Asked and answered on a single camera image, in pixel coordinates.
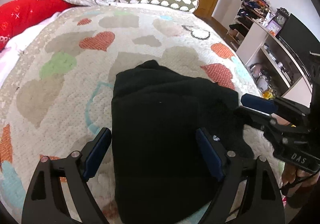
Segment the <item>person right hand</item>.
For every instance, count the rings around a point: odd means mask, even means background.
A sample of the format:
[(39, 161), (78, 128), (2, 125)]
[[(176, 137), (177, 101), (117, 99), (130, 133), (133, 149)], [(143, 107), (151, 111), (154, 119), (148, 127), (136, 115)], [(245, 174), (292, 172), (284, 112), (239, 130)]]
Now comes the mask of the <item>person right hand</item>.
[[(298, 177), (305, 178), (309, 176), (311, 176), (311, 174), (297, 169), (293, 165), (285, 163), (281, 179), (283, 185), (285, 186), (288, 183), (292, 184)], [(302, 182), (298, 187), (295, 186), (294, 188), (292, 188), (292, 190), (289, 192), (289, 198), (287, 199), (287, 203), (291, 208), (301, 208), (302, 206), (304, 206), (304, 204), (306, 204), (308, 198), (315, 188), (318, 177), (319, 174), (316, 174), (312, 178)]]

